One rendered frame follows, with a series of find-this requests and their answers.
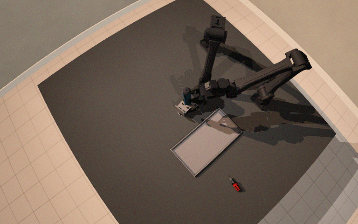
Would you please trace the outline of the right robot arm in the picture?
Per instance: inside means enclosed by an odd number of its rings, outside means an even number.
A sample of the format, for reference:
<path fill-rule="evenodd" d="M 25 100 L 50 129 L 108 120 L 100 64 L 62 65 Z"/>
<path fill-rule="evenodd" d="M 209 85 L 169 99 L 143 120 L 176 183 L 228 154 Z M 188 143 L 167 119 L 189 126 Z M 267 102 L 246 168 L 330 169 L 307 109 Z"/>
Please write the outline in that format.
<path fill-rule="evenodd" d="M 211 80 L 211 72 L 218 46 L 221 43 L 225 44 L 227 38 L 227 31 L 225 31 L 225 21 L 225 17 L 212 15 L 210 28 L 205 30 L 204 37 L 202 40 L 200 40 L 200 44 L 207 50 L 208 54 L 204 69 L 201 73 L 201 78 L 199 78 L 199 87 L 201 87 L 201 83 L 204 85 Z"/>

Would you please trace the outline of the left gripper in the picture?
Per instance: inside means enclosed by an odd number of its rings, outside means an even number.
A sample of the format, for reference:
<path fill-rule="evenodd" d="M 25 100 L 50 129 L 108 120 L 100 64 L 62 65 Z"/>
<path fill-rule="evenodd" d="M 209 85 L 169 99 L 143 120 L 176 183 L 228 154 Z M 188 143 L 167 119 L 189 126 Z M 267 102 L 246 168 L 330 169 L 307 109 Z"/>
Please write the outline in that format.
<path fill-rule="evenodd" d="M 204 85 L 203 85 L 203 83 L 201 83 L 200 85 L 201 85 L 201 87 L 199 87 L 199 85 L 197 85 L 191 89 L 191 94 L 199 94 L 199 97 L 189 99 L 189 100 L 187 100 L 187 102 L 193 102 L 193 103 L 196 103 L 199 105 L 201 103 L 204 103 L 204 105 L 207 104 L 207 95 L 205 92 Z"/>

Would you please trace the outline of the beige rectangular tray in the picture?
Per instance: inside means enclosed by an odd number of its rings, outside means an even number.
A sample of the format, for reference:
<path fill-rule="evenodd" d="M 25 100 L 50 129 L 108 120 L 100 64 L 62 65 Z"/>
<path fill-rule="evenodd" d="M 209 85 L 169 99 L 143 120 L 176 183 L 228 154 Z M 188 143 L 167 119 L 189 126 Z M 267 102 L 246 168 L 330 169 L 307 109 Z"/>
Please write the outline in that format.
<path fill-rule="evenodd" d="M 195 177 L 241 132 L 218 108 L 170 150 Z"/>

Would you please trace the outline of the red-handled nut driver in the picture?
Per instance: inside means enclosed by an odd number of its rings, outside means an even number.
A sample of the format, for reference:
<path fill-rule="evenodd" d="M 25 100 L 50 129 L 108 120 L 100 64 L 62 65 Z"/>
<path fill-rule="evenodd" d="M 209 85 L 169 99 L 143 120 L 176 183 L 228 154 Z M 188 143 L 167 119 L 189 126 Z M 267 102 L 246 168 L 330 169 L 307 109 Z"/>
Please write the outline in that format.
<path fill-rule="evenodd" d="M 233 185 L 233 187 L 236 189 L 236 191 L 239 191 L 239 190 L 241 189 L 241 188 L 239 187 L 239 185 L 238 185 L 236 182 L 234 182 L 231 177 L 230 177 L 229 179 L 232 181 L 232 185 Z"/>

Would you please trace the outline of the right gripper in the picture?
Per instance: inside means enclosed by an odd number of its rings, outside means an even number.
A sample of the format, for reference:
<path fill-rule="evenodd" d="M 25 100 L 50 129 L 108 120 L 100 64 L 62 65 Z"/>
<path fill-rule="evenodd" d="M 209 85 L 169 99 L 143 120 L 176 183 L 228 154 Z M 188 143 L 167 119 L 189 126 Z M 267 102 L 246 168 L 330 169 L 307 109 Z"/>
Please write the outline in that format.
<path fill-rule="evenodd" d="M 193 102 L 192 102 L 191 105 L 192 105 L 192 108 L 189 109 L 186 114 L 188 114 L 188 113 L 190 113 L 190 112 L 196 111 L 196 107 L 197 107 L 197 109 L 199 108 L 199 106 L 198 106 L 196 103 L 193 103 Z M 195 106 L 196 106 L 196 107 L 195 107 Z M 185 115 L 186 115 L 186 114 L 185 114 Z"/>

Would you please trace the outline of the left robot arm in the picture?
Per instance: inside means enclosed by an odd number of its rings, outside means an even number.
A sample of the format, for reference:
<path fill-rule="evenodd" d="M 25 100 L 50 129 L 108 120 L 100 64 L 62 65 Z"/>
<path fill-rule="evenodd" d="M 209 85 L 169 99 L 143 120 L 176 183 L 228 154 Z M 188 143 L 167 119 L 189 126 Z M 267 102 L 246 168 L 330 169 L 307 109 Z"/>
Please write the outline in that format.
<path fill-rule="evenodd" d="M 275 96 L 274 93 L 279 87 L 288 82 L 298 73 L 312 68 L 307 56 L 298 49 L 286 52 L 285 55 L 286 58 L 282 61 L 247 77 L 238 78 L 233 81 L 224 78 L 218 79 L 217 82 L 216 80 L 208 81 L 204 85 L 207 99 L 222 97 L 225 96 L 225 94 L 227 98 L 236 98 L 237 95 L 241 94 L 241 92 L 249 87 L 279 75 L 271 82 L 266 81 L 258 85 L 257 92 L 251 97 L 251 99 L 263 110 L 270 103 L 270 100 L 273 99 Z M 295 64 L 292 64 L 290 60 L 291 58 Z"/>

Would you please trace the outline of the blue nut driver barrel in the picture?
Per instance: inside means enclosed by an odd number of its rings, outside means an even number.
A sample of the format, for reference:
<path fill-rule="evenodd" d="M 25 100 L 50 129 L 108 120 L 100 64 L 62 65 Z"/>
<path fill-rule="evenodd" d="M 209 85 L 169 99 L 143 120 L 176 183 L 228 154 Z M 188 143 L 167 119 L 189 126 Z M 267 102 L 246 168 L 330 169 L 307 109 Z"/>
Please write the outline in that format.
<path fill-rule="evenodd" d="M 184 97 L 184 103 L 187 105 L 187 108 L 189 108 L 189 105 L 191 102 L 187 102 L 187 100 L 191 99 L 191 89 L 186 87 L 183 89 L 183 97 Z"/>

